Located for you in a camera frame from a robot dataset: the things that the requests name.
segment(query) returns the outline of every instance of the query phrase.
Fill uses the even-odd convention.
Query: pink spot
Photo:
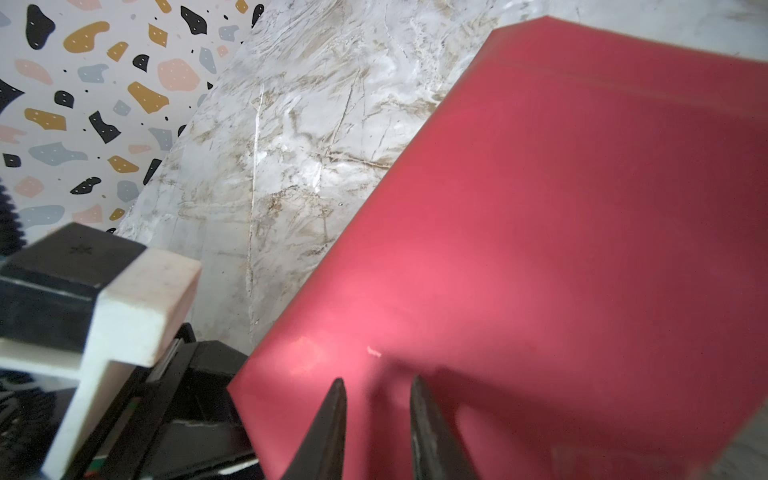
[[[22,178],[22,181],[18,182],[16,186],[13,187],[13,191],[23,197],[33,198],[34,196],[39,195],[44,188],[43,183],[37,178],[26,177]]]
[[[157,77],[160,79],[160,83],[170,91],[192,91],[200,84],[200,77],[181,58],[174,58],[157,64]]]
[[[67,0],[75,7],[81,10],[96,10],[101,8],[101,3],[98,0]]]
[[[140,154],[141,152],[152,150],[149,145],[128,145],[128,153]]]
[[[42,84],[53,85],[51,75],[49,75],[45,68],[39,63],[17,58],[16,61],[13,62],[13,65],[16,67],[16,71],[25,77],[34,78]]]
[[[6,144],[17,144],[18,140],[15,139],[15,135],[26,135],[27,132],[16,130],[13,127],[6,127],[0,125],[0,141],[4,141]]]
[[[101,223],[101,205],[95,204],[93,207],[83,210],[82,212],[74,212],[72,214],[72,221],[78,223]]]

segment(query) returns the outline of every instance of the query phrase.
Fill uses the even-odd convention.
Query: terrazzo pattern wall
[[[0,178],[27,240],[71,221],[114,231],[262,11],[256,0],[0,3]]]

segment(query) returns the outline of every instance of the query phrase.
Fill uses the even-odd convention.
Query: marble countertop
[[[265,4],[117,233],[201,260],[198,338],[249,353],[492,29],[549,14],[768,59],[765,4],[618,3]]]

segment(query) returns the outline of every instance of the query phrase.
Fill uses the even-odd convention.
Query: red surface
[[[267,476],[342,376],[345,478],[410,478],[416,373],[486,480],[563,445],[710,461],[768,392],[766,85],[494,31],[230,386]]]

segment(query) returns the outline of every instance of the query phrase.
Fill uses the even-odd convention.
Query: gray spot
[[[38,145],[29,149],[32,158],[42,163],[55,167],[71,160],[87,160],[88,155],[81,151],[72,151],[64,148],[58,141],[55,144]]]
[[[78,68],[78,77],[80,77],[80,79],[85,83],[103,84],[104,77],[101,76],[101,72],[107,70],[108,68],[109,67],[103,63],[80,67]]]
[[[114,104],[114,107],[112,108],[112,111],[122,117],[125,115],[128,115],[131,113],[131,107],[129,107],[125,102],[122,100],[118,100],[116,104]]]
[[[130,202],[139,196],[139,187],[129,180],[120,180],[118,182],[118,198],[124,202]]]
[[[210,73],[216,73],[216,64],[214,63],[214,54],[205,47],[200,49],[200,65],[203,65]]]
[[[162,151],[169,151],[174,142],[171,140],[170,130],[163,130],[162,128],[150,128],[149,133],[154,135],[155,140],[160,145]]]
[[[22,208],[18,211],[18,220],[22,227],[29,228],[35,225],[52,225],[64,216],[64,207],[61,205],[42,205],[40,207]]]
[[[219,38],[226,41],[235,41],[235,32],[240,30],[237,25],[227,25],[219,27]]]

